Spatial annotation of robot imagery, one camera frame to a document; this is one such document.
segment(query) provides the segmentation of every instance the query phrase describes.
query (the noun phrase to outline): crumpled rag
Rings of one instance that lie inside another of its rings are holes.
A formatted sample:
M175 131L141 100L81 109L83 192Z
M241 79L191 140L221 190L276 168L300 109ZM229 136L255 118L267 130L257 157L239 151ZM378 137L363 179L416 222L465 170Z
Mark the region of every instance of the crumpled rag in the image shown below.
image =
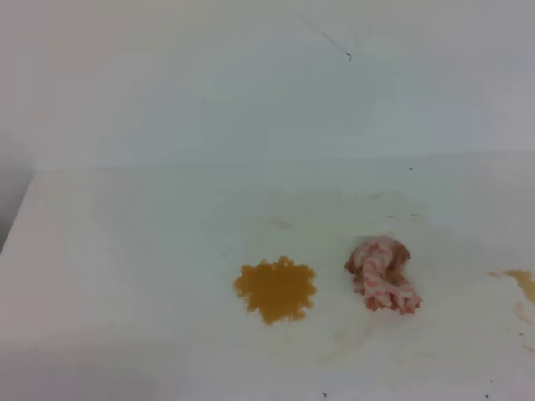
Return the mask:
M355 275L354 291L364 296L368 309L389 308L414 313L421 298L401 274L410 253L390 236L372 236L351 253L345 268Z

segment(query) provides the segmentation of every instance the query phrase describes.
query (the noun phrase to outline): yellow spill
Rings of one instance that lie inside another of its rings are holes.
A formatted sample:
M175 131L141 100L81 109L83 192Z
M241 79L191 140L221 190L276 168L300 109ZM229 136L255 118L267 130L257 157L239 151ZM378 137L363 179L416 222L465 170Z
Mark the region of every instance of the yellow spill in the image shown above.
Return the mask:
M517 284L524 292L526 299L535 305L535 281L532 280L532 273L529 270L506 270L503 273L488 273L492 277L500 277L506 275L517 280Z

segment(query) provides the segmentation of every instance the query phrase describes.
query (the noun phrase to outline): orange liquid stain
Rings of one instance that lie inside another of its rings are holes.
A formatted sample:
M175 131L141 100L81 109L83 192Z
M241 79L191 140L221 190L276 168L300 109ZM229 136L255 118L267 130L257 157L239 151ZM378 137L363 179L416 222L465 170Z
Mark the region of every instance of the orange liquid stain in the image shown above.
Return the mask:
M313 306L310 297L316 293L312 280L314 270L296 265L281 256L274 263L261 261L256 266L243 265L234 289L247 306L248 312L258 310L263 321L270 325L280 320L302 320L305 308Z

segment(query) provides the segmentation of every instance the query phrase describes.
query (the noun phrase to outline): white wall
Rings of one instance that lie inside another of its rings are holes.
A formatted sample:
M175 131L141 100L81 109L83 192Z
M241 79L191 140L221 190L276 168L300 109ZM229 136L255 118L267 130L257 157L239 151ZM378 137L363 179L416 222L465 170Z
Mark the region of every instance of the white wall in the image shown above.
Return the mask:
M0 216L30 170L534 150L534 15L531 0L3 0Z

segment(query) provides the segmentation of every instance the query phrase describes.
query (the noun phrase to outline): white countertop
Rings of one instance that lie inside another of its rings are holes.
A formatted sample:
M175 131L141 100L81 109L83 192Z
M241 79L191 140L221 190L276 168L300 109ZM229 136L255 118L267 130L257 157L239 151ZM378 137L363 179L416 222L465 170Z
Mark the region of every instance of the white countertop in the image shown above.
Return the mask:
M534 171L524 154L37 175L0 259L2 400L532 399L535 327L513 309L535 306L487 273L533 269ZM357 236L392 231L414 316L367 311L343 269ZM318 293L267 327L232 283L279 255Z

